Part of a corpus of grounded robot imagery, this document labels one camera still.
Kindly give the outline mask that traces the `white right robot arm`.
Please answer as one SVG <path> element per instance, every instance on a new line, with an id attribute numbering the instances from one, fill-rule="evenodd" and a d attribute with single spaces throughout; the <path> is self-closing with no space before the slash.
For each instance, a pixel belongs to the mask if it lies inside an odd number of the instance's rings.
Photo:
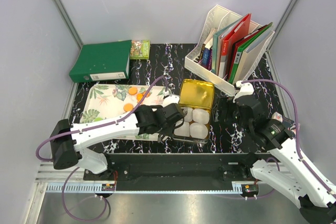
<path id="1" fill-rule="evenodd" d="M 335 185 L 297 147 L 292 133 L 280 121 L 266 116 L 253 95 L 220 98 L 218 118 L 242 126 L 254 143 L 280 161 L 292 175 L 288 177 L 255 153 L 248 153 L 238 163 L 242 179 L 267 183 L 292 201 L 308 223 L 335 223 Z"/>

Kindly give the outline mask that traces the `gold cookie tin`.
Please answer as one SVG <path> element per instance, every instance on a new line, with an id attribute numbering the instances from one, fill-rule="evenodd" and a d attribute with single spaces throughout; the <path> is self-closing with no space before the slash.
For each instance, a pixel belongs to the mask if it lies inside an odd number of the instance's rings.
<path id="1" fill-rule="evenodd" d="M 180 90 L 179 105 L 183 110 L 184 107 L 193 109 L 203 109 L 209 112 L 209 122 L 206 124 L 208 135 L 205 139 L 176 136 L 173 133 L 173 139 L 197 144 L 206 144 L 209 139 L 209 124 L 211 121 L 211 110 L 214 101 L 215 87 L 210 82 L 185 79 L 182 82 Z"/>

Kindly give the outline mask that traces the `orange fish cookie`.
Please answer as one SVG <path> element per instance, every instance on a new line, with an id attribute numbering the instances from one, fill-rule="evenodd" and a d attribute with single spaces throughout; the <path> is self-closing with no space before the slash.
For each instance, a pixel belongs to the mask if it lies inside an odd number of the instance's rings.
<path id="1" fill-rule="evenodd" d="M 136 99 L 137 99 L 138 102 L 140 102 L 142 98 L 143 98 L 143 94 L 142 93 L 138 93 L 136 95 Z"/>

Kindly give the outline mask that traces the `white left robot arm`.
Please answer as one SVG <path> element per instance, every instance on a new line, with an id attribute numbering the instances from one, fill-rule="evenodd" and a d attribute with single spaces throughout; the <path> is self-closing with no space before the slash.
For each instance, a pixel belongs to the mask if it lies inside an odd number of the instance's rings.
<path id="1" fill-rule="evenodd" d="M 53 167 L 80 167 L 107 180 L 113 175 L 113 167 L 104 154 L 90 150 L 90 146 L 121 136 L 154 133 L 159 135 L 160 142 L 173 135 L 177 122 L 185 116 L 177 103 L 140 105 L 134 112 L 115 118 L 66 127 L 50 141 Z"/>

